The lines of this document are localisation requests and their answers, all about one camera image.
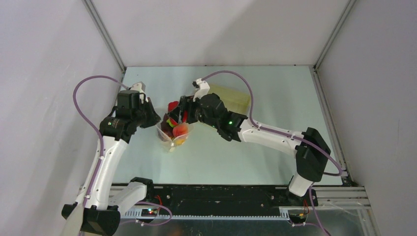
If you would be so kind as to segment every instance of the light blue surface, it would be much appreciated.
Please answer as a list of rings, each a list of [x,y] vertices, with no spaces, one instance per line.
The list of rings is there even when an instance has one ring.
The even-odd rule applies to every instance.
[[[330,145],[307,66],[128,67],[123,83],[144,82],[154,107],[166,109],[169,102],[192,95],[192,81],[218,70],[232,70],[247,79],[255,96],[254,119],[298,131],[314,127]],[[234,75],[217,75],[208,83],[248,93]],[[145,177],[171,184],[280,185],[288,184],[295,171],[295,159],[287,154],[257,144],[227,142],[211,127],[196,123],[185,144],[172,153],[163,149],[156,127],[139,129],[120,160],[114,182]],[[337,169],[328,162],[326,171]],[[341,185],[342,181],[324,176],[320,184]]]

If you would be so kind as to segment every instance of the red wire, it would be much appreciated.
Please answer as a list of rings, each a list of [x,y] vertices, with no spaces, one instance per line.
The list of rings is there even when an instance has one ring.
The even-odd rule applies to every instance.
[[[159,200],[159,204],[162,206],[162,199],[161,199],[161,197],[159,195],[156,195],[155,198]]]
[[[307,213],[306,214],[308,214],[308,213],[310,213],[310,208],[308,208],[308,203],[307,203],[307,201],[304,199],[304,212],[305,212],[305,208],[307,207]]]

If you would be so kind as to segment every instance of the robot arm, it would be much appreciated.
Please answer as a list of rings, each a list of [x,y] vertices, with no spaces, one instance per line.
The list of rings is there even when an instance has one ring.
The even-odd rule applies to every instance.
[[[293,138],[297,136],[313,142],[330,154],[330,149],[317,130],[309,127],[306,132],[298,132],[272,127],[257,121],[253,124],[247,116],[228,111],[219,96],[214,93],[208,94],[209,85],[206,82],[198,79],[193,85],[196,89],[195,95],[181,97],[178,106],[168,113],[170,118],[181,123],[181,117],[187,111],[187,123],[199,121],[210,125],[216,128],[217,133],[227,141],[257,143],[294,157],[297,172],[291,180],[289,192],[299,197],[304,196],[314,182],[321,181],[328,161],[327,157],[310,145]],[[288,135],[279,135],[267,131],[268,129],[278,130]]]
[[[113,235],[120,216],[147,196],[147,185],[132,180],[123,191],[109,199],[116,168],[131,136],[137,127],[151,127],[161,120],[144,89],[144,84],[137,83],[118,93],[118,103],[113,108],[115,116],[110,114],[100,123],[103,155],[100,156],[99,140],[93,164],[75,203],[62,208],[61,214],[67,219],[76,206],[84,206],[81,231]]]

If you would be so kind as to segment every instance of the white wall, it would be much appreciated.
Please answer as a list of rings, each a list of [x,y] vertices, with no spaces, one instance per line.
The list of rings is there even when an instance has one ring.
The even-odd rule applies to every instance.
[[[94,1],[127,66],[314,64],[346,3]]]
[[[121,73],[80,0],[1,1],[0,15],[0,235],[56,236],[97,142],[72,91],[87,76]],[[107,81],[81,88],[96,124],[116,90]]]
[[[384,236],[415,235],[417,2],[358,1],[320,68],[354,178]]]

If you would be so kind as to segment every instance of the black linear rail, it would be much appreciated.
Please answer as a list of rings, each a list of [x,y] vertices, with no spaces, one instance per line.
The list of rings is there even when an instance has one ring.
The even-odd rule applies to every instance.
[[[275,185],[177,185],[155,184],[153,195],[159,195],[173,215],[192,216],[280,216],[279,207],[302,207],[303,198],[289,196],[288,190]],[[316,192],[312,190],[314,205]]]

